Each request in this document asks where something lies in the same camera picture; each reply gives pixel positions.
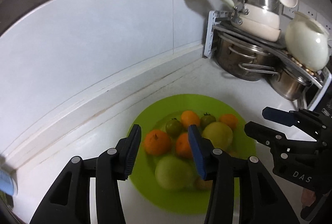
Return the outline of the person's hand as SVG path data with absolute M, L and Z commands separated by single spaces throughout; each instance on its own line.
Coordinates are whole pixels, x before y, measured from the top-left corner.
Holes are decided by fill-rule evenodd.
M 315 192 L 303 189 L 301 196 L 301 203 L 303 207 L 310 207 L 316 200 Z

